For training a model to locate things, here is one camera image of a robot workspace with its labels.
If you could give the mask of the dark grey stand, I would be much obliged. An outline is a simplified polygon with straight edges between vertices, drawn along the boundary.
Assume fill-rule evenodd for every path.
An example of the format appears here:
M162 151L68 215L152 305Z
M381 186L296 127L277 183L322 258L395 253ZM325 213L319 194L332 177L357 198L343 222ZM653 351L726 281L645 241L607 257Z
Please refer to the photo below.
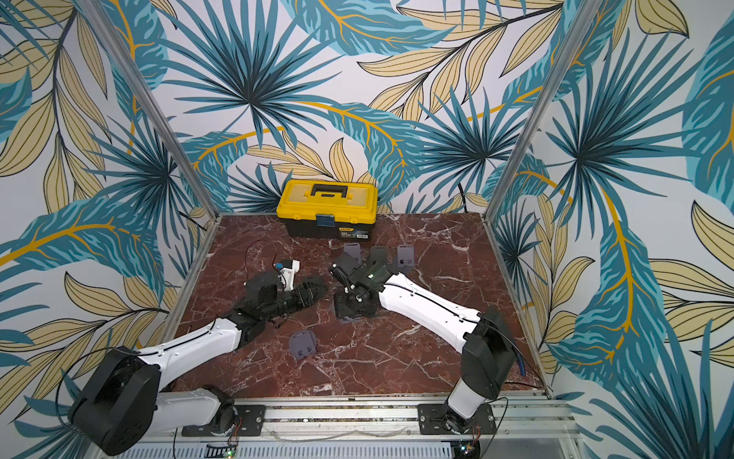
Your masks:
M388 248L384 246L374 246L368 257L368 265L387 265L388 264Z

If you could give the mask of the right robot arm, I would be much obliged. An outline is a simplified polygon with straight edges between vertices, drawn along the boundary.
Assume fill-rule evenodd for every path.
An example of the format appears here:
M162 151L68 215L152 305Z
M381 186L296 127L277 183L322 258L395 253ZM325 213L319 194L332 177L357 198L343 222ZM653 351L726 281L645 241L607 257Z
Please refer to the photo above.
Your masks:
M521 358L501 314L461 306L416 284L404 273L380 262L359 264L349 254L332 262L330 273L342 288L336 311L373 317L377 310L400 314L450 344L461 355L461 377L438 413L427 418L441 430L469 432L477 411L496 400L512 367Z

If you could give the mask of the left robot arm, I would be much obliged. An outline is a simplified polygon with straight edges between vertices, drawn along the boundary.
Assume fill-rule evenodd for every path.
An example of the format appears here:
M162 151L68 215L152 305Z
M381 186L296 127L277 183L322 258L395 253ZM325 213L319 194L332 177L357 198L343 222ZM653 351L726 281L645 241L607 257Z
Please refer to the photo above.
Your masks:
M166 387L192 369L253 342L272 319L319 302L323 277L295 284L287 272L260 273L231 311L177 339L134 351L111 349L69 410L72 426L108 455L121 454L143 436L200 426L231 436L242 418L231 396L215 386L189 392Z

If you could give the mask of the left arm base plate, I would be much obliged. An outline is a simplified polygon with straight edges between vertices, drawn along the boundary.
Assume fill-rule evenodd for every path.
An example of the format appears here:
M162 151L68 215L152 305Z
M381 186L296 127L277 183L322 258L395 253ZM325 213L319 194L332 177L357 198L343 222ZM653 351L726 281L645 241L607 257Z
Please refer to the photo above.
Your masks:
M185 437L259 437L265 419L265 405L227 405L220 407L214 419L204 426L185 426Z

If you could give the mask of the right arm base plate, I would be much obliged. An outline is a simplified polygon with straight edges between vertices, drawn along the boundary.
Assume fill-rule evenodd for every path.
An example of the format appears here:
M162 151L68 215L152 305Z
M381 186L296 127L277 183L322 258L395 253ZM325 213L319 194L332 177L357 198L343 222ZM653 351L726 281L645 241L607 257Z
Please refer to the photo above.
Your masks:
M480 405L469 418L463 418L447 404L418 405L418 422L422 435L468 435L497 432L497 418L489 404Z

